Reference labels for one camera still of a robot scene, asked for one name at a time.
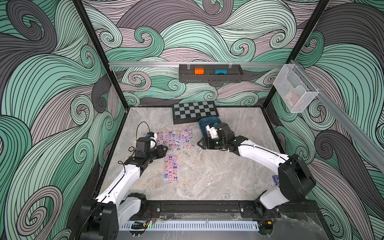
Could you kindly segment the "lilac small sticker sheet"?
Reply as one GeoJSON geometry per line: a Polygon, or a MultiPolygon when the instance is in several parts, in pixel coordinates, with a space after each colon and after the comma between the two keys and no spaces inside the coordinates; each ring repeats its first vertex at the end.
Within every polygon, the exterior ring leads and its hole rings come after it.
{"type": "Polygon", "coordinates": [[[168,147],[170,152],[177,152],[182,147],[182,134],[180,130],[174,130],[169,132],[168,147]]]}

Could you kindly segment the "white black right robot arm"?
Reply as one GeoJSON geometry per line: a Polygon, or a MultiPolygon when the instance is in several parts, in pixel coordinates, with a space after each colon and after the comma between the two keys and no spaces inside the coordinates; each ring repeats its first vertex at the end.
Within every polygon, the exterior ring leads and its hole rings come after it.
{"type": "Polygon", "coordinates": [[[316,186],[308,165],[297,154],[286,155],[261,147],[243,136],[236,136],[226,123],[204,123],[198,146],[245,157],[277,174],[279,184],[255,200],[255,210],[264,212],[288,202],[300,203],[316,186]]]}

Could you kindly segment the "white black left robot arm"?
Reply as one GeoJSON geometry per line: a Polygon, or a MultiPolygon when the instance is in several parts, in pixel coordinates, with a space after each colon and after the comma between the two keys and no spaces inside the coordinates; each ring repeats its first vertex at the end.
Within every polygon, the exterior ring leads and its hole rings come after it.
{"type": "Polygon", "coordinates": [[[80,228],[75,240],[116,240],[122,224],[145,211],[146,197],[128,194],[133,183],[154,160],[167,155],[169,148],[154,137],[140,137],[123,170],[98,197],[85,201],[79,213],[80,228]]]}

